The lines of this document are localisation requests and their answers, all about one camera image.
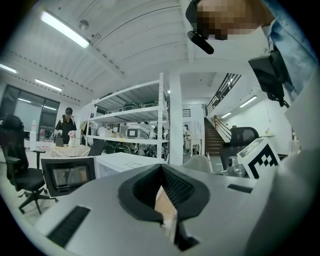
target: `window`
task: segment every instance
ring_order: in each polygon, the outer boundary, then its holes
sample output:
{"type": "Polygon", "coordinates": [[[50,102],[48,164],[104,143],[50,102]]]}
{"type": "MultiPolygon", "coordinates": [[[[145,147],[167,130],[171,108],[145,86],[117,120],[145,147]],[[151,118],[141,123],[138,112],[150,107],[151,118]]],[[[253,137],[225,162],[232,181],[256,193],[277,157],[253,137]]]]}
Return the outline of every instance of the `window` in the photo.
{"type": "Polygon", "coordinates": [[[37,127],[38,141],[53,141],[59,102],[8,85],[3,94],[0,117],[6,113],[20,118],[24,131],[30,132],[32,123],[37,127]]]}
{"type": "Polygon", "coordinates": [[[14,114],[18,94],[19,90],[14,87],[8,86],[5,89],[0,107],[0,117],[5,117],[6,113],[14,114]]]}
{"type": "Polygon", "coordinates": [[[50,99],[45,99],[39,127],[39,140],[42,142],[52,142],[54,139],[56,118],[59,103],[50,99]]]}

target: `black headrest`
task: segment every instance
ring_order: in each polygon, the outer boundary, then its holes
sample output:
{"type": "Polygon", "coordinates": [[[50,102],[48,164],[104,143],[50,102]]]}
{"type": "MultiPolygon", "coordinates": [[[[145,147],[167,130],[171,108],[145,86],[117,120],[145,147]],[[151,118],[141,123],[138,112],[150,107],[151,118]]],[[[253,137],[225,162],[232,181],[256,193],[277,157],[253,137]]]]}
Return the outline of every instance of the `black headrest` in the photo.
{"type": "Polygon", "coordinates": [[[259,138],[256,129],[252,127],[236,127],[231,128],[230,146],[247,146],[255,139],[259,138]]]}
{"type": "Polygon", "coordinates": [[[21,130],[24,128],[24,124],[20,118],[13,114],[5,114],[5,119],[2,122],[2,128],[8,130],[21,130]]]}

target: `gray surface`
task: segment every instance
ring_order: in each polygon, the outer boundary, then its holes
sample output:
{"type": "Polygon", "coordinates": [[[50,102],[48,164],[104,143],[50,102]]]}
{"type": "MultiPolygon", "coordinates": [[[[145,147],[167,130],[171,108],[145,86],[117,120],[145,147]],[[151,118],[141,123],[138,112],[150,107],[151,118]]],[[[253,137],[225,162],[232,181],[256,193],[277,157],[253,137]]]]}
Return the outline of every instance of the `gray surface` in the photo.
{"type": "Polygon", "coordinates": [[[287,157],[258,180],[174,166],[210,191],[203,211],[183,222],[187,235],[200,242],[186,251],[171,244],[158,223],[136,220],[120,206],[120,184],[143,172],[143,167],[85,184],[45,212],[36,228],[47,235],[76,205],[81,205],[91,212],[66,246],[79,255],[268,254],[300,223],[312,204],[320,185],[319,155],[318,150],[287,157]],[[250,194],[232,190],[230,184],[253,190],[250,194]]]}
{"type": "Polygon", "coordinates": [[[35,225],[48,235],[75,206],[91,209],[66,250],[78,255],[176,255],[157,222],[139,221],[120,205],[118,188],[127,179],[146,170],[136,168],[86,183],[46,211],[35,225]]]}

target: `black rubber cover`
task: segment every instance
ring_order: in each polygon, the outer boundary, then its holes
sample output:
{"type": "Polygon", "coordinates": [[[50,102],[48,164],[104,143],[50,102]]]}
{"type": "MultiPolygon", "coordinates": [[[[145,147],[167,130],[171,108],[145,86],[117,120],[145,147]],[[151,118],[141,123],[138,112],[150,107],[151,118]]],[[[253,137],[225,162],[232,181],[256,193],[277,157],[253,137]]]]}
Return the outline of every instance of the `black rubber cover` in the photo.
{"type": "Polygon", "coordinates": [[[210,191],[202,182],[172,166],[157,164],[119,187],[120,204],[138,220],[162,223],[162,215],[154,210],[160,186],[176,208],[179,222],[198,216],[210,199],[210,191]]]}

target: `white container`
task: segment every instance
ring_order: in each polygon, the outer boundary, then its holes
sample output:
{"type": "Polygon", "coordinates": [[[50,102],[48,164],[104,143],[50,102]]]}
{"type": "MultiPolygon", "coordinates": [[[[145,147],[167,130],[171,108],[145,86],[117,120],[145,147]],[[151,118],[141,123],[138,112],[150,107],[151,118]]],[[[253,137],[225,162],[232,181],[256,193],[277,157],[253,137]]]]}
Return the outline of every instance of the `white container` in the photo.
{"type": "Polygon", "coordinates": [[[99,128],[99,136],[111,137],[112,136],[112,129],[100,127],[99,128]]]}

